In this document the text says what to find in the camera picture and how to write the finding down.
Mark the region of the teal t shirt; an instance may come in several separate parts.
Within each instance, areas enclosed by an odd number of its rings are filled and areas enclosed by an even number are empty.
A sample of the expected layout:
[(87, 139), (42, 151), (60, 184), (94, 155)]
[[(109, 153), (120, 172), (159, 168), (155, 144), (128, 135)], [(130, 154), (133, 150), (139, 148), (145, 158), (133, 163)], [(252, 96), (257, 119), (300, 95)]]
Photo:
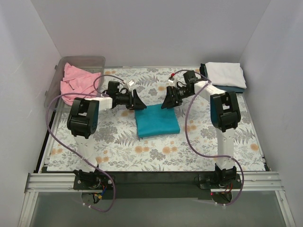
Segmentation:
[(174, 109), (162, 109), (161, 104), (135, 110), (135, 119), (139, 138), (180, 133)]

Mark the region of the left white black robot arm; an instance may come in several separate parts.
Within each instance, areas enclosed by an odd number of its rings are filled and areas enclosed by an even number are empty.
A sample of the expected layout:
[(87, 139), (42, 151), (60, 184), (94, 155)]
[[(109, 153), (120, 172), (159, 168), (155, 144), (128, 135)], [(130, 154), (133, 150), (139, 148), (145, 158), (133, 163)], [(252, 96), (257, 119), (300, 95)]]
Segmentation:
[(97, 173), (96, 153), (93, 151), (92, 135), (98, 126), (98, 114), (118, 105), (124, 105), (128, 110), (144, 110), (147, 106), (138, 97), (137, 91), (119, 88), (119, 82), (110, 81), (107, 90), (99, 97), (75, 98), (67, 120), (67, 128), (71, 131), (77, 145), (76, 152), (80, 155), (80, 169), (75, 175), (80, 182), (90, 189), (96, 189), (102, 183)]

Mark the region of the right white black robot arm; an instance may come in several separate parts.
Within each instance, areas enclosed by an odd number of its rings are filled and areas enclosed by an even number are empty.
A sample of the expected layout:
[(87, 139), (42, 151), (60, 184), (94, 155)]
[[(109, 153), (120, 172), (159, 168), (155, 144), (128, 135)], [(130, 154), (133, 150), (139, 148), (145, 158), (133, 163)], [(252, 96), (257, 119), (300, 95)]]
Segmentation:
[(234, 158), (234, 135), (241, 120), (238, 99), (235, 92), (216, 88), (210, 79), (194, 70), (182, 70), (184, 82), (180, 82), (172, 73), (162, 109), (180, 106), (188, 97), (198, 96), (209, 102), (210, 118), (217, 136), (217, 155), (213, 183), (225, 188), (236, 180), (239, 162)]

